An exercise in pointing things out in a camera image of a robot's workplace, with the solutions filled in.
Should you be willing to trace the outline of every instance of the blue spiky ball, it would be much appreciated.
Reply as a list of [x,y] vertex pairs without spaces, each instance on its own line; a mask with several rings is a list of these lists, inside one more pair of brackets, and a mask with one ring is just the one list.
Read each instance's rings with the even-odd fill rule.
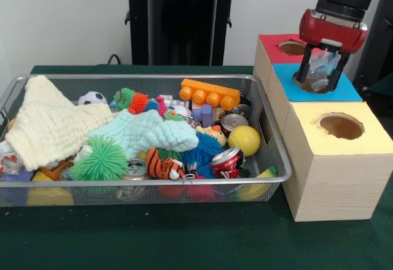
[[200,176],[206,178],[215,178],[209,163],[218,153],[222,153],[220,142],[208,134],[196,132],[199,139],[197,147],[182,153],[182,162],[186,166],[197,166]]

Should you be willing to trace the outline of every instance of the circular hole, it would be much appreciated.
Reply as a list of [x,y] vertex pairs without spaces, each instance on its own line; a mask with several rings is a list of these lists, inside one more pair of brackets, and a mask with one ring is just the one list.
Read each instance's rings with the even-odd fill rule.
[[314,91],[314,89],[311,87],[311,84],[310,84],[309,80],[306,80],[303,84],[301,84],[301,83],[299,83],[298,80],[296,80],[296,74],[294,74],[294,76],[292,78],[294,79],[296,85],[298,85],[302,90],[305,90],[307,92],[315,93],[315,94],[325,94],[325,93],[328,92],[327,89],[326,89],[327,85],[323,89]]
[[291,54],[291,55],[303,55],[305,54],[305,49],[306,45],[295,40],[288,40],[280,45],[278,47],[285,52],[286,54]]
[[363,124],[354,117],[346,114],[327,114],[319,120],[319,126],[337,138],[353,140],[364,133]]

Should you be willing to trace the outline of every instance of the orange striped toy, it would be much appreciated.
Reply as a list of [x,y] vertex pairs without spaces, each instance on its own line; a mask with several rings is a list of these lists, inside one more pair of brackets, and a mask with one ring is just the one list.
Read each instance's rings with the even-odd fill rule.
[[177,180],[185,177],[183,163],[172,158],[161,160],[155,147],[150,148],[147,152],[146,171],[153,178],[162,180]]

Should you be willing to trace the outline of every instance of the light blue washcloth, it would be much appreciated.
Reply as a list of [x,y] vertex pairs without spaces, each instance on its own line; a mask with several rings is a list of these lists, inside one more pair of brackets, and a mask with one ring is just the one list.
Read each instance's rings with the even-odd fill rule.
[[156,110],[132,115],[122,110],[109,124],[89,133],[107,136],[121,145],[128,160],[151,147],[184,152],[198,145],[195,130],[185,121],[164,121]]

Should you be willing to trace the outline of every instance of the soccer ball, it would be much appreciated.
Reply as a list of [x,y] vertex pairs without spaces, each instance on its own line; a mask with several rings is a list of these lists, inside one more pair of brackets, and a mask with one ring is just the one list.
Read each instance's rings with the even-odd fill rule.
[[82,104],[91,104],[91,103],[105,103],[108,104],[106,98],[101,93],[90,91],[86,95],[83,95],[78,100],[78,106]]

